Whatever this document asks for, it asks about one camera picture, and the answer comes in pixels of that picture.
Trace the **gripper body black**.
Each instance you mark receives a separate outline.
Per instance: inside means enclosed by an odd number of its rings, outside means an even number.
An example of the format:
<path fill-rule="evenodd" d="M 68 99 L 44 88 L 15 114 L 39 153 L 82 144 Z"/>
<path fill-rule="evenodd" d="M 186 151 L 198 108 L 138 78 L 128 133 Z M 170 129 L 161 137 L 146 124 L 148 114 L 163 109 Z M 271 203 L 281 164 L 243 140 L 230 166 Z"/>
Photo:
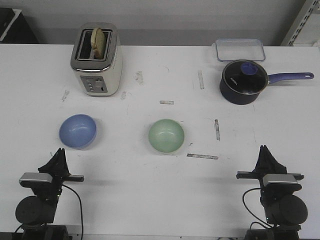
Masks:
<path fill-rule="evenodd" d="M 264 173 L 257 173 L 257 172 L 249 172 L 249 171 L 238 171 L 236 173 L 236 178 L 237 179 L 257 179 L 260 180 L 262 179 L 265 175 Z M 297 181 L 301 181 L 302 179 L 304 179 L 304 175 L 301 173 L 287 173 L 287 175 L 289 176 L 293 176 Z"/>
<path fill-rule="evenodd" d="M 62 193 L 62 186 L 64 182 L 83 182 L 83 175 L 72 175 L 67 174 L 52 174 L 52 187 L 51 187 L 51 197 L 58 198 Z"/>

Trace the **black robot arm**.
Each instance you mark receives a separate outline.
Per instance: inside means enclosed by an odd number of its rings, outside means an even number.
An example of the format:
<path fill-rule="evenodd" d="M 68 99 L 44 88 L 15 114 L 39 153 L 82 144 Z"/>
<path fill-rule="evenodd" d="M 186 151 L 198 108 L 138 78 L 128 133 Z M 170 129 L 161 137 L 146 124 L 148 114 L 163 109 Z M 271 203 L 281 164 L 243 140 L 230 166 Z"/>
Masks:
<path fill-rule="evenodd" d="M 246 231 L 246 240 L 298 240 L 301 224 L 308 218 L 306 204 L 294 192 L 302 189 L 298 183 L 304 179 L 300 173 L 288 173 L 287 168 L 277 162 L 266 145 L 260 146 L 255 168 L 252 171 L 238 171 L 237 179 L 259 181 L 260 203 L 264 208 L 266 221 L 257 219 Z"/>
<path fill-rule="evenodd" d="M 54 225 L 54 219 L 63 187 L 79 194 L 64 182 L 83 182 L 84 176 L 69 172 L 64 148 L 59 148 L 38 172 L 25 172 L 19 184 L 32 190 L 33 195 L 22 199 L 15 209 L 19 229 L 12 234 L 14 240 L 71 240 L 66 225 Z"/>

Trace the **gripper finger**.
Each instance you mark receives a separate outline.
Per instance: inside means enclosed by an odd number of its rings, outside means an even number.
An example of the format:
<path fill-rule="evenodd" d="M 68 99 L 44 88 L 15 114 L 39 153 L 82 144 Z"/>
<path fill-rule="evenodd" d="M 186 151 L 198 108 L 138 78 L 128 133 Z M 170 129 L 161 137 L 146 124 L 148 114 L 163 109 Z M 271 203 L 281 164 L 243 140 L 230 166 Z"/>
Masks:
<path fill-rule="evenodd" d="M 264 146 L 261 145 L 259 148 L 258 159 L 253 169 L 254 173 L 261 173 L 264 170 Z"/>
<path fill-rule="evenodd" d="M 264 162 L 266 164 L 266 168 L 270 174 L 287 174 L 287 168 L 277 162 L 274 156 L 271 154 L 270 150 L 266 145 L 263 146 L 264 150 Z"/>
<path fill-rule="evenodd" d="M 56 153 L 53 155 L 53 157 L 43 166 L 38 168 L 38 171 L 40 173 L 47 173 L 50 175 L 58 175 L 60 172 L 60 153 L 62 149 L 59 148 Z"/>
<path fill-rule="evenodd" d="M 71 173 L 69 172 L 69 168 L 68 168 L 68 164 L 67 164 L 67 160 L 66 160 L 66 152 L 64 148 L 60 149 L 60 157 L 59 157 L 59 161 L 60 161 L 60 171 L 61 171 L 61 175 L 62 176 L 70 176 Z"/>

